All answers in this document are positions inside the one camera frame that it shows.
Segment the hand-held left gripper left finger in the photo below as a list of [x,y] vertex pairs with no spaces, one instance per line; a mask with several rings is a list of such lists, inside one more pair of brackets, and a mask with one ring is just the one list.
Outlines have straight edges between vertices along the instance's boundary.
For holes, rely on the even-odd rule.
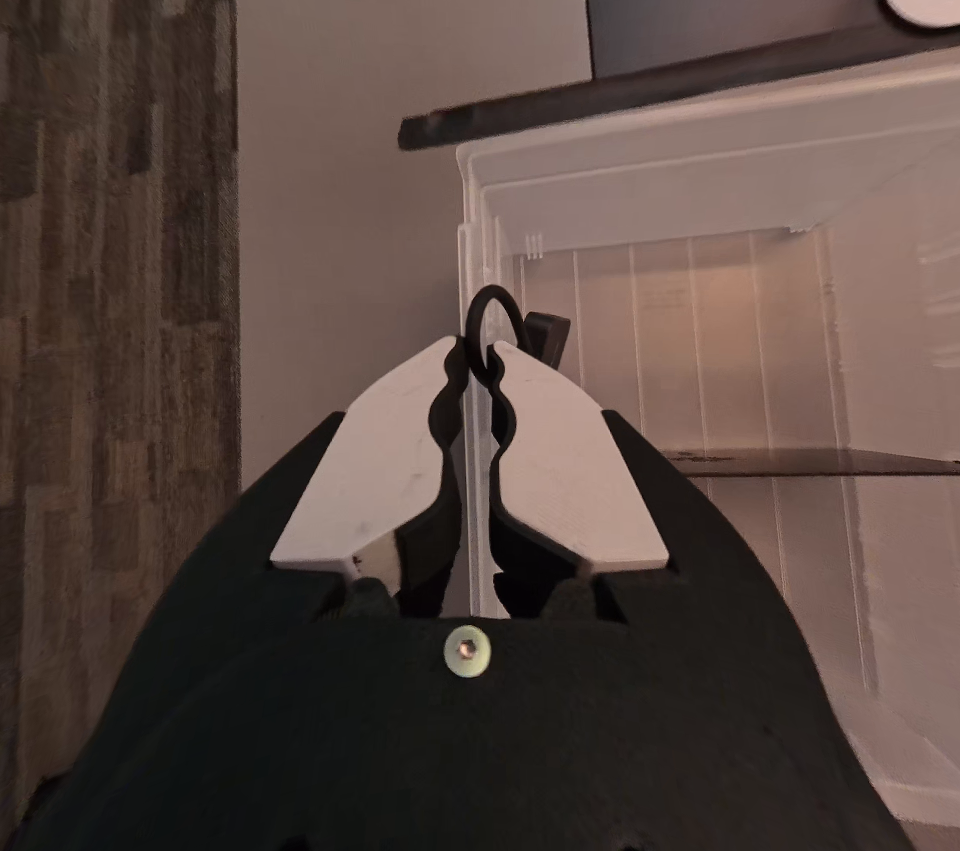
[[463,541],[454,445],[467,354],[448,335],[342,414],[270,553],[273,569],[374,580],[402,615],[441,615]]

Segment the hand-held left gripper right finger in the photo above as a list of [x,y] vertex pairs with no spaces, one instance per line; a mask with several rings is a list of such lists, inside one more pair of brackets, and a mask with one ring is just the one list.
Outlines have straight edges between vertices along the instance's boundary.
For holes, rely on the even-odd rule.
[[558,586],[659,572],[669,551],[601,406],[561,372],[498,341],[487,350],[488,545],[512,618],[536,618]]

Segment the small black adapter box with cable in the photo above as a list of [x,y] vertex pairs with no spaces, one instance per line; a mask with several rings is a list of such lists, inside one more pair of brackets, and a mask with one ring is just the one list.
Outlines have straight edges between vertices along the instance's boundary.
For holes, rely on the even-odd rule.
[[466,363],[477,382],[488,388],[495,379],[481,340],[486,311],[493,303],[503,311],[518,350],[558,370],[570,335],[570,319],[537,311],[523,315],[516,299],[505,287],[489,283],[472,297],[463,323]]

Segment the clear plastic storage bin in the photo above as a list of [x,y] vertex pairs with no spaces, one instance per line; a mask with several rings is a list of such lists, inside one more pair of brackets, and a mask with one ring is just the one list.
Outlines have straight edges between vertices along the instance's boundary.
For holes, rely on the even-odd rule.
[[958,48],[459,145],[462,310],[687,473],[891,811],[958,826]]

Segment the black flat bar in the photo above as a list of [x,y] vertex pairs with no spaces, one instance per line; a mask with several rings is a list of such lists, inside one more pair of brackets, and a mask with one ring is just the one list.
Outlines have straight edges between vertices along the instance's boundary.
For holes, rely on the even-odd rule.
[[777,80],[956,48],[958,28],[908,32],[879,25],[777,41],[626,75],[406,116],[401,151],[420,151],[559,125]]

